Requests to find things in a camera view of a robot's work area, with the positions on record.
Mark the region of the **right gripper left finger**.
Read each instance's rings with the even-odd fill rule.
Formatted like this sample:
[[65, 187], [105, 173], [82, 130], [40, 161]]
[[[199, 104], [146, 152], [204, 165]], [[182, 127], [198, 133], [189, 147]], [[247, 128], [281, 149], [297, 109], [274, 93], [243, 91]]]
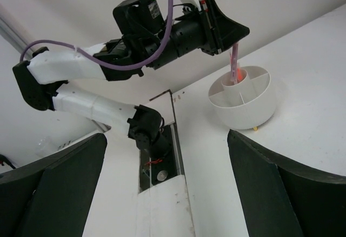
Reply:
[[107, 138], [97, 133], [1, 174], [1, 236], [82, 236]]

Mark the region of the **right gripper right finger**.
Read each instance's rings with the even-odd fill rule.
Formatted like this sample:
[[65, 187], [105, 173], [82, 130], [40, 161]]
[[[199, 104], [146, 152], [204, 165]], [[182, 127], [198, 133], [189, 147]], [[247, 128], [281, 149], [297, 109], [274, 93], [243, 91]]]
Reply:
[[309, 167], [228, 133], [249, 236], [345, 236], [345, 176]]

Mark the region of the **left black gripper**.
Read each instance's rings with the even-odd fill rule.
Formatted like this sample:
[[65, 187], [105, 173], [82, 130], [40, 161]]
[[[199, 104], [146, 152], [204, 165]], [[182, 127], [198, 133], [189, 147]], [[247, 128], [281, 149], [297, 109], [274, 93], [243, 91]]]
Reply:
[[175, 19], [170, 33], [170, 57], [182, 57], [200, 49], [208, 55], [229, 50], [249, 35], [249, 28], [227, 17], [215, 0], [180, 3], [183, 15]]

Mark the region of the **purple marker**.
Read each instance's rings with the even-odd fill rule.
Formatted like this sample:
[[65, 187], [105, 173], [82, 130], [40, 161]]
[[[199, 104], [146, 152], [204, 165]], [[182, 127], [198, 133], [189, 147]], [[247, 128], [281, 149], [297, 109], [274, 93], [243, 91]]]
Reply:
[[237, 84], [237, 60], [238, 60], [238, 43], [235, 43], [230, 50], [230, 80]]

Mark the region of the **brown orange marker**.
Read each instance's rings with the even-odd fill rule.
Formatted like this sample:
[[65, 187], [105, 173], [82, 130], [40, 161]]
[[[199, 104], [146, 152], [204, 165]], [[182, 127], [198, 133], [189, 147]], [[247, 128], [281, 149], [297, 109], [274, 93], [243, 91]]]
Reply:
[[238, 62], [237, 63], [237, 70], [236, 70], [236, 82], [240, 83], [243, 80], [243, 75], [242, 75], [242, 70], [241, 70], [241, 65]]

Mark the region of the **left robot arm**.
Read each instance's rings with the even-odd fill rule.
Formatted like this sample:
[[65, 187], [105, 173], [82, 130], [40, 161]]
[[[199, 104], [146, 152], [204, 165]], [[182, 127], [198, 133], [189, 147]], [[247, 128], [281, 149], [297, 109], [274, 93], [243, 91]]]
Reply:
[[163, 17], [157, 0], [124, 0], [112, 12], [122, 33], [119, 39], [85, 49], [67, 43], [60, 52], [50, 51], [49, 41], [40, 40], [32, 58], [21, 57], [12, 69], [24, 101], [36, 110], [74, 113], [115, 127], [149, 155], [150, 163], [162, 162], [171, 144], [158, 111], [112, 101], [71, 81], [125, 81], [143, 76], [143, 67], [159, 69], [196, 49], [221, 54], [249, 35], [249, 28], [227, 17], [215, 0], [182, 6], [183, 15], [174, 19], [173, 3]]

